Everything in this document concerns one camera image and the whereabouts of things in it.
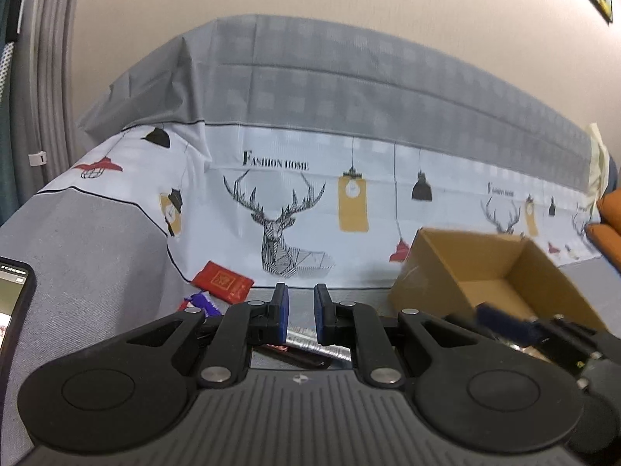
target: ridged gray panel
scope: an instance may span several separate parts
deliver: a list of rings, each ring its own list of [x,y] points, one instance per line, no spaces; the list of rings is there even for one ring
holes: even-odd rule
[[[309,379],[299,384],[294,376]],[[113,456],[40,447],[23,466],[578,466],[562,448],[489,456],[433,434],[397,391],[368,387],[351,370],[250,370],[229,389],[207,390],[160,439]]]

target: orange cushion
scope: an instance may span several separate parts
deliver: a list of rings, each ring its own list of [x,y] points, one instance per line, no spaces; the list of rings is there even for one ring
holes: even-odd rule
[[[621,235],[607,224],[589,224],[586,233],[608,261],[621,271]]]
[[[621,190],[597,200],[597,209],[605,221],[621,233]]]

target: orange object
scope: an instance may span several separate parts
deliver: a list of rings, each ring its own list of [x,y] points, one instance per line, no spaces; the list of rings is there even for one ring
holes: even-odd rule
[[[607,224],[588,224],[586,234],[608,261],[621,271],[621,235]]]
[[[209,261],[192,280],[193,286],[209,291],[212,296],[219,297],[232,305],[244,301],[254,283],[254,280],[215,264],[213,261]]]
[[[602,218],[621,233],[621,190],[613,191],[597,200],[597,209]]]

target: metal screw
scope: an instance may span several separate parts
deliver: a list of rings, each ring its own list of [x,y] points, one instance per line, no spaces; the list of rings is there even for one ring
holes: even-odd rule
[[[375,368],[371,378],[379,383],[395,383],[401,379],[401,374],[392,368]]]
[[[208,382],[226,382],[231,378],[231,370],[224,366],[210,366],[201,372],[201,377]]]
[[[578,385],[578,389],[584,391],[589,386],[589,381],[586,378],[578,378],[576,384]]]

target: gray checkered pattern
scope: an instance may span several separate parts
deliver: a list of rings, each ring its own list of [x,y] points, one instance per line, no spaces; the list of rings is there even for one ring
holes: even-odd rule
[[[311,19],[236,16],[180,35],[78,126],[98,144],[128,125],[198,120],[396,141],[588,185],[589,136],[533,97],[434,49]]]

